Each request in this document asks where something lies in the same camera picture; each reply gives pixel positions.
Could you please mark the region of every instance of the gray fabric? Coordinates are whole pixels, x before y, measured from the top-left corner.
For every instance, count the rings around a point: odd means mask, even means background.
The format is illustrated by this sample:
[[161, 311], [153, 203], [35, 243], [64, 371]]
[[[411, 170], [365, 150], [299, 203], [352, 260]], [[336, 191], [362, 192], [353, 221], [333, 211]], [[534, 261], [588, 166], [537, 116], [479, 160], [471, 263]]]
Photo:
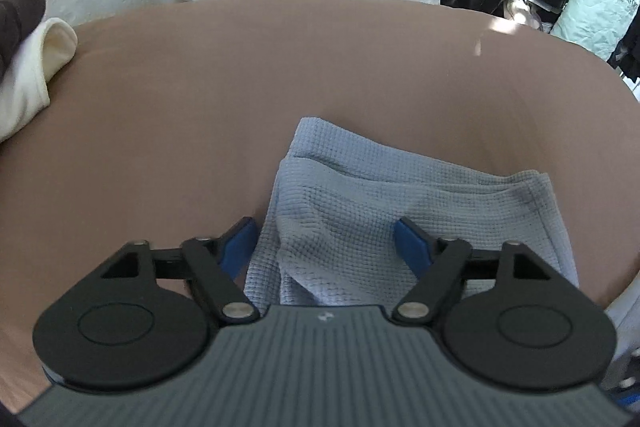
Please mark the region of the gray fabric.
[[[392, 240], [402, 216], [476, 248], [522, 241], [578, 283], [546, 174], [492, 176], [304, 118], [280, 163], [245, 293], [261, 312], [276, 303], [392, 307], [415, 284]], [[490, 284], [469, 282], [467, 293]]]

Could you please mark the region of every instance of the white logo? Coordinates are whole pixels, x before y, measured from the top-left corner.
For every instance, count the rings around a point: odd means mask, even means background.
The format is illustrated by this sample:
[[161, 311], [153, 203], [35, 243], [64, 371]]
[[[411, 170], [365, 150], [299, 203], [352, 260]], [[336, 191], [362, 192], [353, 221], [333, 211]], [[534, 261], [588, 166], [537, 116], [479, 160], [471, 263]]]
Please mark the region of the white logo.
[[334, 318], [335, 318], [335, 315], [332, 314], [332, 312], [322, 312], [321, 314], [318, 314], [318, 320], [322, 322], [329, 322], [329, 321], [332, 321]]

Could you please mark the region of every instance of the round table surface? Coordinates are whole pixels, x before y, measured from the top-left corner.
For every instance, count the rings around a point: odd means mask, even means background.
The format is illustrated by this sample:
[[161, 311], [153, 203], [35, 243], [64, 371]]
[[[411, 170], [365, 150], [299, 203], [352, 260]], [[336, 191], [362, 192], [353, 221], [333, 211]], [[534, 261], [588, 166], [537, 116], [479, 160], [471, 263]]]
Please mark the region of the round table surface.
[[2, 146], [0, 400], [46, 381], [38, 315], [132, 239], [265, 212], [298, 121], [491, 174], [548, 172], [580, 286], [638, 271], [640, 105], [578, 46], [399, 0], [204, 0], [77, 28], [51, 105]]

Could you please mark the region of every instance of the cream garment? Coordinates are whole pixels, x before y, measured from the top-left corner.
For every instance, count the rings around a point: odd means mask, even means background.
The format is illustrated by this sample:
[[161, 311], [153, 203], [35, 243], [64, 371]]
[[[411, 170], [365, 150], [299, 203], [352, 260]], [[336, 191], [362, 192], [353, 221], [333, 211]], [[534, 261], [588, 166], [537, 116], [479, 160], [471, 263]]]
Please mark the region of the cream garment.
[[73, 58], [76, 47], [72, 27], [55, 18], [41, 22], [22, 42], [0, 82], [0, 141], [49, 105], [47, 83]]

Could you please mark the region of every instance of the folded gray cloth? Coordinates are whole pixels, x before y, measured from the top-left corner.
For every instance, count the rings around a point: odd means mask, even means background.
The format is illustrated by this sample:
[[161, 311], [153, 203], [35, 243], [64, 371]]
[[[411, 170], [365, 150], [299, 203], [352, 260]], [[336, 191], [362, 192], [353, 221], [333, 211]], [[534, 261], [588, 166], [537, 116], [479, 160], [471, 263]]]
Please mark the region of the folded gray cloth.
[[[394, 249], [402, 216], [476, 248], [522, 241], [578, 283], [546, 174], [492, 176], [304, 118], [280, 163], [244, 291], [262, 313], [270, 304], [390, 309], [416, 282]], [[471, 281], [467, 294], [491, 284]]]

